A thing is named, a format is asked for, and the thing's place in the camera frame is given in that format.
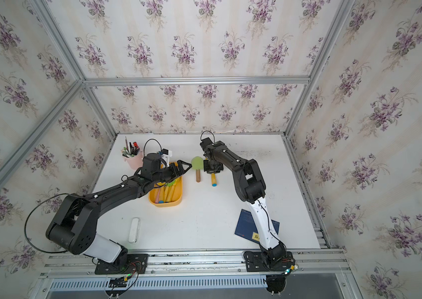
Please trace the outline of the pink pen cup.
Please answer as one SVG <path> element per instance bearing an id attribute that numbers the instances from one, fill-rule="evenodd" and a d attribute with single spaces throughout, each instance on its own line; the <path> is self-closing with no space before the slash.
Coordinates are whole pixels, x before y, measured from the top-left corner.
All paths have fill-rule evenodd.
<path id="1" fill-rule="evenodd" d="M 143 152 L 136 142 L 125 138 L 125 146 L 121 150 L 122 157 L 131 169 L 137 170 L 143 165 Z"/>

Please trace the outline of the blue book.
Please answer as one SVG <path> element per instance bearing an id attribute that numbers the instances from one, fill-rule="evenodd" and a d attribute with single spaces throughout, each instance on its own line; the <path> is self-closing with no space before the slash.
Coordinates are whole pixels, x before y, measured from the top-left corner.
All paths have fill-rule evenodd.
<path id="1" fill-rule="evenodd" d="M 234 234 L 256 244 L 260 243 L 258 229 L 250 211 L 241 210 Z"/>

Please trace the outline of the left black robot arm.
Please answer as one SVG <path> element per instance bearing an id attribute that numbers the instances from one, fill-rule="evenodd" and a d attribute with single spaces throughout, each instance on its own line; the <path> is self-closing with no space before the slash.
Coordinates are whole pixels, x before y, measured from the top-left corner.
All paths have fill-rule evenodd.
<path id="1" fill-rule="evenodd" d="M 74 255 L 84 254 L 123 268 L 128 251 L 97 233 L 99 218 L 128 201 L 142 198 L 160 183 L 171 183 L 191 168 L 190 163 L 182 160 L 166 165 L 160 154 L 147 154 L 135 174 L 121 183 L 97 193 L 67 195 L 45 236 Z"/>

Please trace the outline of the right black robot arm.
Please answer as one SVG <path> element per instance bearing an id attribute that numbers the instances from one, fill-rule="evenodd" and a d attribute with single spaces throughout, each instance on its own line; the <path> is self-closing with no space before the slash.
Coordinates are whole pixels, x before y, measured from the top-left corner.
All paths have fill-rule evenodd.
<path id="1" fill-rule="evenodd" d="M 257 161 L 242 158 L 228 149 L 225 143 L 213 142 L 210 138 L 201 140 L 200 146 L 210 165 L 220 163 L 231 171 L 238 198 L 251 208 L 263 263 L 268 268 L 274 267 L 286 256 L 287 248 L 278 238 L 269 215 L 265 200 L 266 184 Z"/>

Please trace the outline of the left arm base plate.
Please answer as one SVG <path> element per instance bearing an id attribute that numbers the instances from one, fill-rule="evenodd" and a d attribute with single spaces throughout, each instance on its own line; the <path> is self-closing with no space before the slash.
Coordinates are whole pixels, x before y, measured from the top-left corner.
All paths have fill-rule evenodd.
<path id="1" fill-rule="evenodd" d="M 148 260 L 148 254 L 127 254 L 126 257 L 122 255 L 113 263 L 98 260 L 95 275 L 125 275 L 133 272 L 143 274 L 146 271 Z"/>

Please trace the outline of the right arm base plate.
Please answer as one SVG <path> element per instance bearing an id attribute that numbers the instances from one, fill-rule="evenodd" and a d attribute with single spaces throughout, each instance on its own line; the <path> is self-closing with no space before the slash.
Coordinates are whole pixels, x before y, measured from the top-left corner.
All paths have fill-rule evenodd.
<path id="1" fill-rule="evenodd" d="M 286 251 L 283 257 L 272 260 L 264 252 L 245 251 L 243 259 L 247 272 L 279 272 L 285 275 L 297 270 L 293 254 Z"/>

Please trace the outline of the green round spatula wooden handle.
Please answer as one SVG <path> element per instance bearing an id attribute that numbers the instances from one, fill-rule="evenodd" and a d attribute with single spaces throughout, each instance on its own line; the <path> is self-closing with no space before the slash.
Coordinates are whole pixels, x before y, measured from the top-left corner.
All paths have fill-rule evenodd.
<path id="1" fill-rule="evenodd" d="M 196 182 L 201 182 L 201 171 L 204 168 L 204 160 L 200 156 L 192 158 L 192 169 L 196 173 Z"/>

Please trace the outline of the white eraser bar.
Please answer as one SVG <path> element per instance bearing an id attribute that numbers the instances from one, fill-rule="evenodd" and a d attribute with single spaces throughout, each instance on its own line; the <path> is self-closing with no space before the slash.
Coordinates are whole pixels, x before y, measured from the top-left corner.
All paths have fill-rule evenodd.
<path id="1" fill-rule="evenodd" d="M 140 230 L 141 221 L 140 218 L 133 218 L 131 220 L 128 242 L 129 243 L 136 243 L 139 237 L 139 230 Z"/>

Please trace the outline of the yellow storage box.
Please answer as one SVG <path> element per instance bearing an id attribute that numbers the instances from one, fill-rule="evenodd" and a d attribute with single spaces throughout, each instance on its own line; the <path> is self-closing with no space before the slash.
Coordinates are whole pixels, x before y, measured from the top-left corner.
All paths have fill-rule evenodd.
<path id="1" fill-rule="evenodd" d="M 159 183 L 157 189 L 148 194 L 149 202 L 157 208 L 170 208 L 181 203 L 183 197 L 183 180 L 177 178 L 172 183 Z"/>

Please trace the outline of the yellow shovel blue tip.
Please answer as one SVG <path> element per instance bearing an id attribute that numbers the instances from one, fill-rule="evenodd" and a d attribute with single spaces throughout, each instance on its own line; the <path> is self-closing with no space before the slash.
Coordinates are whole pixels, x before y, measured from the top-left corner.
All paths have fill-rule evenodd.
<path id="1" fill-rule="evenodd" d="M 217 178 L 216 178 L 216 174 L 212 173 L 211 174 L 211 181 L 212 181 L 212 186 L 216 187 L 217 186 Z"/>

